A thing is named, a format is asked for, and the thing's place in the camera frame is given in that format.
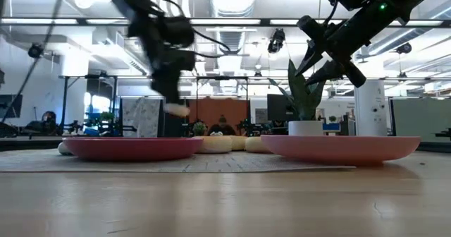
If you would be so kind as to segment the orange partition panel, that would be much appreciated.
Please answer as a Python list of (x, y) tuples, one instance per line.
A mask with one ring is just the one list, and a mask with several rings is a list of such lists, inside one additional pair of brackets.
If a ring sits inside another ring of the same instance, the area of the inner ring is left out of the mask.
[(202, 121), (207, 127), (203, 136), (208, 135), (207, 132), (210, 127), (218, 123), (221, 115), (226, 117), (227, 123), (233, 127), (236, 135), (239, 135), (237, 125), (247, 118), (248, 103), (245, 100), (206, 97), (203, 99), (190, 99), (188, 103), (190, 109), (190, 131), (192, 132), (194, 123)]

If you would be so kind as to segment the person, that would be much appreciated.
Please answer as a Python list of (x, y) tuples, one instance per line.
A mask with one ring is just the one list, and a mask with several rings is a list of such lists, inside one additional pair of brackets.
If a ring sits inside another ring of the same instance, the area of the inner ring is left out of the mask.
[(222, 133), (222, 135), (236, 135), (235, 130), (231, 125), (227, 123), (226, 117), (224, 115), (221, 115), (218, 123), (210, 127), (209, 131), (207, 132), (208, 135), (211, 135), (212, 133)]
[(23, 131), (35, 135), (60, 135), (60, 126), (56, 123), (56, 114), (53, 111), (46, 111), (40, 121), (31, 121)]

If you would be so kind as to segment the black metal stand frame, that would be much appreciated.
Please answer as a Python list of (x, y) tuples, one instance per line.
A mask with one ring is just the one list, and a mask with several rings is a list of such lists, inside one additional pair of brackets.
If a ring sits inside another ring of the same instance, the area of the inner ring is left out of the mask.
[(248, 76), (230, 76), (230, 75), (197, 76), (194, 80), (194, 85), (195, 85), (194, 99), (203, 99), (206, 97), (210, 97), (214, 99), (231, 98), (247, 101), (248, 103), (247, 118), (244, 120), (244, 122), (249, 120), (250, 101), (249, 101)]
[(99, 75), (87, 74), (87, 75), (60, 75), (59, 78), (64, 79), (64, 89), (63, 89), (63, 102), (62, 102), (62, 111), (61, 111), (61, 122), (59, 127), (61, 131), (64, 131), (70, 125), (65, 124), (66, 120), (66, 107), (67, 107), (67, 99), (68, 99), (68, 88), (69, 88), (69, 80), (73, 79), (75, 83), (79, 79), (85, 80), (101, 80), (102, 78), (111, 78), (113, 79), (113, 92), (112, 92), (112, 102), (110, 107), (110, 112), (114, 114), (116, 108), (116, 98), (117, 98), (117, 87), (118, 87), (118, 76), (117, 75), (107, 75), (106, 73), (100, 73)]

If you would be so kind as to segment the dark wall monitor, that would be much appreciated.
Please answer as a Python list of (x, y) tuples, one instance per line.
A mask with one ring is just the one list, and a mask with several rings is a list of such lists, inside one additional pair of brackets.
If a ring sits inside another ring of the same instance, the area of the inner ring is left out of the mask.
[(20, 118), (22, 102), (22, 95), (0, 95), (0, 119)]

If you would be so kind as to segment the patterned white cloth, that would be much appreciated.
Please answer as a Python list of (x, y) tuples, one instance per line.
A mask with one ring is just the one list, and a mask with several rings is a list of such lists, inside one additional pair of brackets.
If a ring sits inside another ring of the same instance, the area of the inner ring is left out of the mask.
[(124, 131), (125, 137), (153, 138), (158, 135), (161, 101), (148, 97), (122, 99), (123, 125), (136, 131)]

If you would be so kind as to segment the black aluminium table frame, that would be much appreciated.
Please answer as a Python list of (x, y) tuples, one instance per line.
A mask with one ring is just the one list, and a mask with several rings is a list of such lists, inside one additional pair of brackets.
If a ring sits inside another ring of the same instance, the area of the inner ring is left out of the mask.
[[(11, 150), (44, 150), (55, 149), (62, 141), (62, 137), (56, 136), (19, 136), (16, 138), (0, 138), (0, 152)], [(451, 142), (420, 142), (418, 151), (439, 152), (451, 154)]]

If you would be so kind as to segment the small potted plant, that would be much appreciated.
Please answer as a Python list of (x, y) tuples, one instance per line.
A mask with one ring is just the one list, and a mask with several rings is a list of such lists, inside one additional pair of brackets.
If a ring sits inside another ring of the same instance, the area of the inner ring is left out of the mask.
[(192, 132), (194, 136), (203, 136), (207, 130), (206, 124), (202, 121), (194, 123)]

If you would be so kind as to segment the green snake plant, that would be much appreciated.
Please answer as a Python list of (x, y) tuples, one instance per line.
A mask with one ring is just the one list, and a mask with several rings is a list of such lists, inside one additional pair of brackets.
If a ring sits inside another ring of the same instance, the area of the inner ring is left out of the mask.
[(307, 85), (303, 75), (296, 75), (297, 69), (292, 59), (288, 61), (288, 84), (290, 95), (278, 85), (278, 83), (269, 78), (270, 85), (276, 86), (292, 107), (298, 121), (315, 121), (316, 108), (321, 103), (325, 81)]

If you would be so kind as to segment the white round column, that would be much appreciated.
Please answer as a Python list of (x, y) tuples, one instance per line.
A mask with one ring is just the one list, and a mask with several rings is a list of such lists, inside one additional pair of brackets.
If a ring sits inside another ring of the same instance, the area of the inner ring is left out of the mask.
[(367, 80), (354, 89), (356, 133), (358, 136), (387, 135), (387, 106), (382, 80)]

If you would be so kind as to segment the black monitor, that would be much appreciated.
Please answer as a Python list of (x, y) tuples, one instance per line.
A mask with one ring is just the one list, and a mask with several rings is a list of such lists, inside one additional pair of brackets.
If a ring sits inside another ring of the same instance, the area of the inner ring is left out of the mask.
[(294, 121), (297, 115), (294, 113), (291, 103), (284, 95), (267, 95), (267, 119), (270, 121)]

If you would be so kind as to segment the black partition panel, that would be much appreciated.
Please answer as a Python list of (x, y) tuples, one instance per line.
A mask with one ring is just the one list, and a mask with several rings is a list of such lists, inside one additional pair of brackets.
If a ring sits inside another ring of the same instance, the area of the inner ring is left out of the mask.
[[(179, 101), (179, 104), (185, 105), (186, 107), (188, 107), (186, 105), (185, 100), (181, 99)], [(186, 116), (186, 117), (174, 116), (172, 114), (166, 113), (163, 110), (163, 136), (168, 137), (168, 138), (179, 138), (182, 133), (182, 124), (188, 116)]]

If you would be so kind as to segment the light pink plate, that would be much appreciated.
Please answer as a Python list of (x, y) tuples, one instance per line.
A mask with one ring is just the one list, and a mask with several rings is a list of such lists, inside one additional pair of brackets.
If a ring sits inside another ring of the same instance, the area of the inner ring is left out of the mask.
[(276, 155), (315, 164), (369, 166), (404, 158), (421, 142), (416, 136), (292, 136), (263, 135)]

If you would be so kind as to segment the dark pink plate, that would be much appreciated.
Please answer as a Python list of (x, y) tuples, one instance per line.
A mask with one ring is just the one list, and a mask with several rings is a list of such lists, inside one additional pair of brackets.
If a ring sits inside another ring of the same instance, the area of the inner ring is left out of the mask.
[(191, 157), (201, 138), (70, 137), (63, 144), (76, 157), (98, 162), (156, 162)]

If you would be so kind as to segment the small white sprinkled donut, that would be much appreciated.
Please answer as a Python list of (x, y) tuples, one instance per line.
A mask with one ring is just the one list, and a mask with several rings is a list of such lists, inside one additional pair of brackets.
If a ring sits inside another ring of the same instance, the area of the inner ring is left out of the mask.
[(190, 109), (185, 105), (180, 104), (167, 103), (164, 105), (163, 110), (166, 113), (179, 117), (186, 117), (190, 114)]

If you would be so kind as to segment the white plant pot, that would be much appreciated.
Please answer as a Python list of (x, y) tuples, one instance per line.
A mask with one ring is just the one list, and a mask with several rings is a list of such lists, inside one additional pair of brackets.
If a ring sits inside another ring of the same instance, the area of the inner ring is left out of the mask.
[(290, 121), (288, 135), (293, 136), (322, 136), (323, 125), (320, 121)]

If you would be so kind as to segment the black overhead crossbar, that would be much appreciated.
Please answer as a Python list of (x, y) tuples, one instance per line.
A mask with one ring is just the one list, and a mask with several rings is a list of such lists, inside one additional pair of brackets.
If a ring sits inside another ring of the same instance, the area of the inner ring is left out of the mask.
[[(270, 18), (191, 18), (194, 26), (207, 27), (295, 27), (297, 19), (270, 19)], [(54, 22), (60, 26), (126, 26), (129, 24), (125, 18), (3, 18), (4, 25), (44, 26)], [(411, 20), (402, 25), (393, 21), (388, 28), (451, 28), (451, 20)]]

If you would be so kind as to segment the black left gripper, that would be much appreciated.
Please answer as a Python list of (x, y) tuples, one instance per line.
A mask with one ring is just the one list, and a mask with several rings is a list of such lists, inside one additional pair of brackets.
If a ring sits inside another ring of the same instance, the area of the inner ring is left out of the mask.
[[(164, 99), (167, 99), (168, 103), (179, 104), (179, 71), (193, 70), (195, 53), (190, 50), (179, 49), (159, 38), (147, 35), (146, 57), (150, 68), (154, 72), (151, 89), (158, 92)], [(170, 72), (168, 79), (165, 74), (158, 73), (169, 69), (175, 69), (177, 72)]]

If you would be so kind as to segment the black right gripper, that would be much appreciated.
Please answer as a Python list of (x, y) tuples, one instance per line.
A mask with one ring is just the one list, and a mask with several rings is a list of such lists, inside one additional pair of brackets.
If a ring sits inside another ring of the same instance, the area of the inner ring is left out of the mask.
[(313, 73), (306, 80), (306, 85), (325, 83), (327, 80), (346, 76), (355, 87), (361, 87), (366, 82), (366, 77), (351, 62), (351, 55), (360, 47), (369, 45), (370, 39), (389, 24), (390, 12), (387, 7), (380, 6), (362, 8), (349, 20), (337, 25), (320, 25), (310, 16), (301, 17), (297, 26), (310, 40), (307, 41), (307, 52), (295, 75), (304, 74), (323, 58), (325, 52), (331, 60)]

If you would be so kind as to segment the grey woven placemat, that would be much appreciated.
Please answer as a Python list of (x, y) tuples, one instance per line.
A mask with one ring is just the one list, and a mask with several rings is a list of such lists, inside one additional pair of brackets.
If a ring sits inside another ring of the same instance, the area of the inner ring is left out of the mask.
[(346, 169), (308, 164), (274, 154), (232, 152), (194, 154), (162, 162), (90, 162), (63, 156), (56, 149), (0, 152), (1, 172), (127, 172), (127, 173), (258, 173)]

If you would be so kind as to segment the grey green partition panel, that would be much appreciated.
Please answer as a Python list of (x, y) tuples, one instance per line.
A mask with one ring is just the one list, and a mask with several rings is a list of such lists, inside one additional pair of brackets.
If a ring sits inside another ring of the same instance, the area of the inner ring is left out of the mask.
[(451, 99), (407, 98), (390, 101), (393, 133), (422, 142), (451, 142), (437, 133), (451, 128)]

